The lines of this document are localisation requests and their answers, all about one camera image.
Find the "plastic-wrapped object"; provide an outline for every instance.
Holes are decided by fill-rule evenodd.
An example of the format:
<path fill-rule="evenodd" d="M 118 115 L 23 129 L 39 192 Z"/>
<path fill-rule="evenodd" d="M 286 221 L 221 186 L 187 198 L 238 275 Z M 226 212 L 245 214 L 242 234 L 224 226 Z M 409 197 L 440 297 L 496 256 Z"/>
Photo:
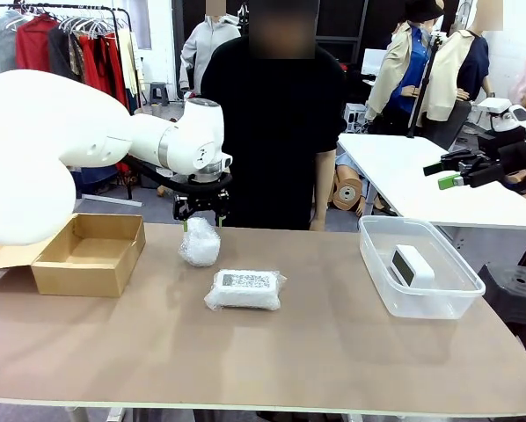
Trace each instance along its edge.
<path fill-rule="evenodd" d="M 277 310 L 285 280 L 277 271 L 221 270 L 204 302 L 212 310 L 227 306 Z"/>
<path fill-rule="evenodd" d="M 192 266 L 211 266 L 218 259 L 220 237 L 204 218 L 187 220 L 179 255 Z"/>

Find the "blue shirt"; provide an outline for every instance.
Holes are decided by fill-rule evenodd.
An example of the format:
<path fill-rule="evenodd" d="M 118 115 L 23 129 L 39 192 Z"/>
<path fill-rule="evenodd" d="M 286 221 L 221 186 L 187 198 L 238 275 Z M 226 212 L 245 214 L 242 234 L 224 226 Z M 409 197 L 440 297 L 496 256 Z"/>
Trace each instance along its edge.
<path fill-rule="evenodd" d="M 421 85 L 421 78 L 423 77 L 423 70 L 429 60 L 429 53 L 427 47 L 422 42 L 423 33 L 417 26 L 412 26 L 412 57 L 410 59 L 410 66 L 402 78 L 402 82 L 398 88 L 392 93 L 388 106 L 400 108 L 412 114 L 413 104 L 415 98 L 402 97 L 402 88 L 413 85 L 419 88 Z"/>

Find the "table edge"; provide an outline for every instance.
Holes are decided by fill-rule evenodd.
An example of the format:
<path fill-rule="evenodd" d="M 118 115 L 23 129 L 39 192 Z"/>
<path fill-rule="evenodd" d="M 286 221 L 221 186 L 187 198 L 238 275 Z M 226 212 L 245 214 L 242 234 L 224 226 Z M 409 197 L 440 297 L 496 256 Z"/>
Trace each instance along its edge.
<path fill-rule="evenodd" d="M 421 413 L 403 411 L 375 411 L 363 409 L 322 409 L 306 407 L 285 406 L 259 406 L 259 405 L 237 405 L 237 404 L 186 404 L 186 403 L 143 403 L 143 402 L 85 402 L 64 400 L 25 400 L 17 398 L 0 398 L 0 404 L 47 406 L 47 407 L 88 407 L 88 408 L 111 408 L 121 407 L 124 409 L 181 409 L 181 410 L 207 410 L 207 411 L 287 411 L 304 413 L 334 413 L 334 414 L 361 414 L 370 416 L 400 416 L 400 417 L 423 417 L 423 418 L 510 418 L 526 416 L 526 413 L 492 413 L 492 414 L 470 414 L 470 413 Z"/>
<path fill-rule="evenodd" d="M 384 200 L 388 202 L 388 205 L 391 206 L 392 209 L 396 211 L 398 216 L 405 217 L 405 218 L 414 218 L 414 217 L 406 217 L 405 215 L 402 215 L 396 207 L 391 203 L 391 201 L 387 198 L 387 196 L 382 192 L 381 189 L 378 188 L 378 185 L 372 180 L 372 178 L 367 174 L 367 172 L 359 165 L 358 160 L 356 160 L 353 157 L 353 154 L 351 154 L 346 147 L 347 141 L 339 140 L 339 144 L 341 148 L 351 157 L 355 165 L 359 168 L 362 175 L 369 181 L 371 185 L 373 185 L 378 193 L 380 193 Z M 504 225 L 504 224 L 475 224 L 475 223 L 468 223 L 468 222 L 438 222 L 438 221 L 429 221 L 434 226 L 441 226 L 441 227 L 465 227 L 465 228 L 474 228 L 474 229 L 511 229 L 511 230 L 526 230 L 526 226 L 514 226 L 514 225 Z"/>

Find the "black t-shirt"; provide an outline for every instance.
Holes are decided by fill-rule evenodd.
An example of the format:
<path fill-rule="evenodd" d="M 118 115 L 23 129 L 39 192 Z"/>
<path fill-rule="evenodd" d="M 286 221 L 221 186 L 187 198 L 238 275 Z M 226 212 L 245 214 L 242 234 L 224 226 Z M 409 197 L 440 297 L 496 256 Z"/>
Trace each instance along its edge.
<path fill-rule="evenodd" d="M 458 71 L 457 86 L 471 95 L 474 101 L 482 88 L 484 78 L 490 74 L 490 57 L 488 41 L 475 33 L 471 49 Z"/>
<path fill-rule="evenodd" d="M 265 60 L 242 37 L 214 52 L 201 92 L 222 106 L 234 159 L 227 225 L 308 229 L 316 154 L 336 149 L 345 128 L 344 83 L 320 47 L 314 59 Z"/>

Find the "box flap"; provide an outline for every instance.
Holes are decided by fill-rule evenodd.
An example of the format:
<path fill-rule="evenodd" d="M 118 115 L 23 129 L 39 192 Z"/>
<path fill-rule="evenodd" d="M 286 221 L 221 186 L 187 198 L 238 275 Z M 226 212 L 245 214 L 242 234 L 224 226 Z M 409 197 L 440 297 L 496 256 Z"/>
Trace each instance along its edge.
<path fill-rule="evenodd" d="M 2 246 L 0 244 L 0 268 L 11 268 L 14 266 L 29 266 L 44 251 L 44 248 L 54 237 L 28 244 L 27 246 Z"/>

